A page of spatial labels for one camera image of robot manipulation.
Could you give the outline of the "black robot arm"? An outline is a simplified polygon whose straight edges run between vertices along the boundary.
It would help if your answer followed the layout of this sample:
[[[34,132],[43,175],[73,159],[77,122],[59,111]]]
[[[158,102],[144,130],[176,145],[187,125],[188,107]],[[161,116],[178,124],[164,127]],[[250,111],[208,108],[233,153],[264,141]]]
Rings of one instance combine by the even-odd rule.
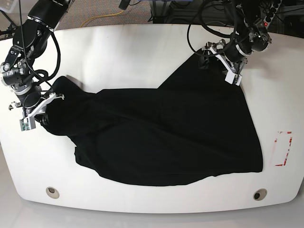
[[[261,17],[257,0],[219,0],[224,7],[227,20],[233,26],[231,34],[211,29],[203,19],[203,13],[213,4],[205,0],[199,7],[198,20],[201,26],[211,34],[222,38],[218,43],[207,44],[197,55],[204,63],[212,57],[226,57],[230,65],[241,65],[253,51],[264,51],[272,40]]]
[[[32,130],[36,121],[48,124],[47,105],[55,99],[64,99],[53,88],[43,90],[42,83],[48,83],[59,71],[61,52],[54,31],[74,2],[72,0],[39,0],[28,13],[25,22],[13,30],[13,45],[0,66],[0,79],[10,87],[19,99],[9,109],[22,108],[21,130]],[[40,57],[52,38],[57,50],[55,70],[33,69],[35,59]]]

